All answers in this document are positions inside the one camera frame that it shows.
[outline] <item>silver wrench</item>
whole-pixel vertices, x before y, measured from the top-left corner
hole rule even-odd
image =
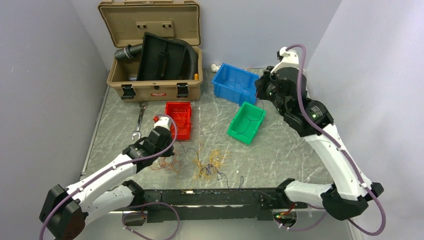
[[[143,115],[145,114],[145,110],[146,110],[148,104],[147,104],[146,101],[142,101],[138,104],[138,106],[140,107],[140,114],[138,115],[138,120],[137,120],[137,125],[135,126],[135,130],[134,130],[134,132],[132,132],[131,139],[133,141],[136,138],[138,140],[142,137],[142,133],[140,132],[140,127],[142,126]]]

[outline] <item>black hose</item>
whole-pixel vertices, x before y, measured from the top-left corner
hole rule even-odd
[[[195,74],[198,72],[198,56],[196,55],[194,48],[184,40],[174,39],[174,41],[183,43],[187,47],[188,57],[190,60],[188,79],[195,79]],[[128,45],[124,48],[116,50],[114,56],[117,60],[132,59],[142,52],[142,48],[142,43],[134,46]]]

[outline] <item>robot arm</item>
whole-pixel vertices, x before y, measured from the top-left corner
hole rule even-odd
[[[325,210],[338,220],[346,220],[360,215],[372,198],[364,186],[371,188],[377,197],[384,191],[380,183],[371,182],[358,168],[364,184],[358,180],[351,163],[341,152],[345,150],[333,117],[326,106],[308,97],[306,77],[302,74],[298,86],[299,59],[295,52],[283,47],[277,52],[280,60],[275,67],[269,66],[262,77],[255,82],[257,97],[273,103],[288,125],[297,131],[318,154],[333,184],[303,183],[292,178],[278,186],[279,200],[284,202],[303,202]],[[336,139],[341,147],[336,146],[327,136],[317,131],[303,116],[298,102],[298,87],[303,107],[315,125]]]
[[[170,126],[171,120],[161,117],[148,137],[129,145],[122,154],[102,169],[66,188],[54,186],[47,194],[39,219],[44,223],[62,200],[77,192],[64,202],[47,223],[47,228],[57,240],[71,240],[95,219],[119,208],[144,203],[144,190],[137,183],[132,180],[122,182],[152,165],[158,156],[144,161],[128,162],[164,151],[173,141]],[[170,147],[161,156],[170,157],[173,154],[173,147]]]

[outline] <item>gray tabletop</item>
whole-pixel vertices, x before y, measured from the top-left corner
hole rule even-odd
[[[262,74],[262,69],[250,69]],[[247,145],[227,134],[230,122],[239,110],[236,103],[214,96],[211,83],[214,73],[203,70],[200,100],[191,101],[191,139],[174,145],[178,163],[174,169],[157,169],[157,162],[130,177],[144,189],[212,189],[227,188],[226,178],[217,180],[217,174],[199,178],[194,160],[208,164],[211,153],[219,150],[223,165],[219,171],[228,177],[230,188],[237,188],[241,176],[245,188],[272,188],[287,178],[305,183],[327,184],[331,176],[318,155],[291,129],[269,101],[257,101],[256,106],[266,110],[266,116],[252,143]],[[153,117],[165,112],[165,101],[150,101],[144,113],[141,130],[147,136],[153,128]],[[139,115],[137,103],[123,102],[114,89],[109,89],[101,113],[85,176],[110,163],[124,148],[132,144],[132,132]]]

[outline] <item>black latch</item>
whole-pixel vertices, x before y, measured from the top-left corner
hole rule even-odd
[[[131,84],[124,84],[121,85],[123,90],[123,95],[120,97],[121,99],[134,99],[134,96],[136,95],[136,91],[134,91],[133,85]]]
[[[189,85],[186,82],[177,83],[176,91],[177,98],[187,98],[189,96]]]

